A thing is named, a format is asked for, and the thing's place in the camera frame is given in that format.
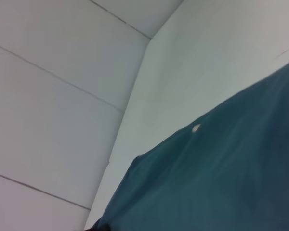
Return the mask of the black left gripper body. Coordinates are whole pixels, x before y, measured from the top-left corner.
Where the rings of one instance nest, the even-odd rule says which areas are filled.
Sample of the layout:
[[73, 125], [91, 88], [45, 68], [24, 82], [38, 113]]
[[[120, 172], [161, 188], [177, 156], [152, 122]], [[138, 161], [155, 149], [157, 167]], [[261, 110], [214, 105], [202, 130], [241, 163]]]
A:
[[104, 224], [104, 225], [98, 225], [98, 224], [94, 224], [90, 229], [87, 229], [85, 231], [111, 231], [111, 228], [108, 224]]

